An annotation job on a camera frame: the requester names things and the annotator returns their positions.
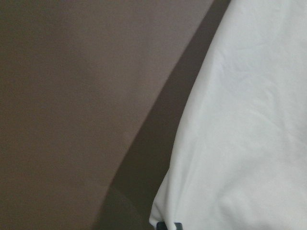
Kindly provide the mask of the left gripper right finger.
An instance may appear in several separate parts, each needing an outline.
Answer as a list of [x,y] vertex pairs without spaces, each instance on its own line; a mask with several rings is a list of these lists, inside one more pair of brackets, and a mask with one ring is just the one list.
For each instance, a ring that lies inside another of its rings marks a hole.
[[177,223],[174,223],[175,227],[176,227],[176,230],[183,230],[183,226],[181,223],[177,222]]

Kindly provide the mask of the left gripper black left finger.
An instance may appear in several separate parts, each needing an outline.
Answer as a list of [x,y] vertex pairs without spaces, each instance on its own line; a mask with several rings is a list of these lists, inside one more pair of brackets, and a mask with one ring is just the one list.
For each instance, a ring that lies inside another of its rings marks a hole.
[[165,222],[158,222],[156,224],[156,230],[167,230]]

